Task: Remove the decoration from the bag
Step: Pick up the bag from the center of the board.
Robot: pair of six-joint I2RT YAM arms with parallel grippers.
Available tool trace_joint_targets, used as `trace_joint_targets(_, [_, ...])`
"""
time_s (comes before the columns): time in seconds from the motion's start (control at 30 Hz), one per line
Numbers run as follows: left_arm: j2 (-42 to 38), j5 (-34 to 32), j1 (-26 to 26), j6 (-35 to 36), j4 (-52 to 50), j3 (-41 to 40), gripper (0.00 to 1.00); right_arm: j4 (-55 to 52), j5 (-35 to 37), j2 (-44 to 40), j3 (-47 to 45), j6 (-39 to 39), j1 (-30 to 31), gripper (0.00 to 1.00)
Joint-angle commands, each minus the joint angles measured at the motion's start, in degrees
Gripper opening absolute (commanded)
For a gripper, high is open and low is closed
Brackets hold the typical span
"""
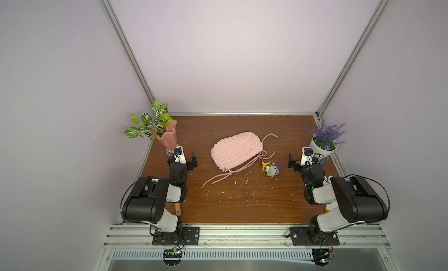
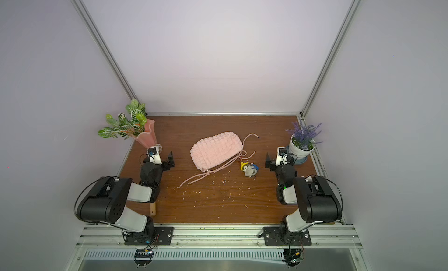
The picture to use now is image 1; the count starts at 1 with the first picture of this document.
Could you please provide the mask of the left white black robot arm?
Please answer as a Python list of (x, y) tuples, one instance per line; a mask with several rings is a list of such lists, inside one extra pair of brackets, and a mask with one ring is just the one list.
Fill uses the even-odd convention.
[(161, 233), (182, 232), (180, 217), (170, 213), (166, 204), (185, 201), (188, 172), (198, 167), (197, 158), (192, 153), (191, 160), (187, 161), (183, 150), (176, 148), (168, 158), (168, 165), (168, 178), (140, 177), (126, 190), (120, 202), (123, 220), (149, 224)]

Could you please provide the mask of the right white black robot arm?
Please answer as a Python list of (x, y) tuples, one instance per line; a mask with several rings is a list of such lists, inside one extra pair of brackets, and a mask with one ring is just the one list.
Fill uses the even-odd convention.
[(289, 154), (288, 167), (300, 173), (304, 198), (309, 204), (336, 205), (323, 214), (313, 216), (307, 227), (290, 227), (286, 237), (292, 240), (294, 246), (339, 245), (338, 231), (356, 224), (387, 219), (390, 200), (385, 202), (380, 197), (370, 185), (370, 178), (359, 175), (325, 176), (322, 166), (306, 155), (297, 161)]

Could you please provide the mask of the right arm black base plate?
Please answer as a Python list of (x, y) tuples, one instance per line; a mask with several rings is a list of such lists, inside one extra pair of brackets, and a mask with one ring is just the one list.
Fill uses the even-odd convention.
[(340, 241), (335, 232), (322, 232), (319, 229), (309, 227), (290, 227), (285, 238), (290, 238), (294, 246), (299, 245), (340, 245)]

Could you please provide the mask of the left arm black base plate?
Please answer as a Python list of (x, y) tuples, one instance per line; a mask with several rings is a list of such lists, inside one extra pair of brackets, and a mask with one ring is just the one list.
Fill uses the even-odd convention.
[(152, 245), (198, 245), (200, 228), (199, 227), (181, 227), (174, 232), (161, 232), (156, 229), (153, 232)]

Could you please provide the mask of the yellow-hat doll keychain decoration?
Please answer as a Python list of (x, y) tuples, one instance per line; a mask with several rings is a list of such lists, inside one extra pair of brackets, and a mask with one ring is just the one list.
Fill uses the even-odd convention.
[(263, 162), (262, 170), (267, 174), (267, 176), (272, 178), (278, 176), (280, 173), (280, 167), (271, 162)]

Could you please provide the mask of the pink quilted drawstring bag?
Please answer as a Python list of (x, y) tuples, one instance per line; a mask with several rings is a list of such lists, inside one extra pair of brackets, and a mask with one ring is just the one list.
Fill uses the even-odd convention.
[(273, 136), (269, 133), (260, 139), (253, 132), (242, 132), (237, 135), (221, 139), (211, 149), (211, 157), (215, 165), (222, 171), (221, 174), (213, 176), (205, 181), (202, 186), (216, 184), (225, 180), (233, 174), (239, 173), (253, 164), (259, 162), (270, 162), (275, 153), (268, 155), (264, 150), (264, 141)]

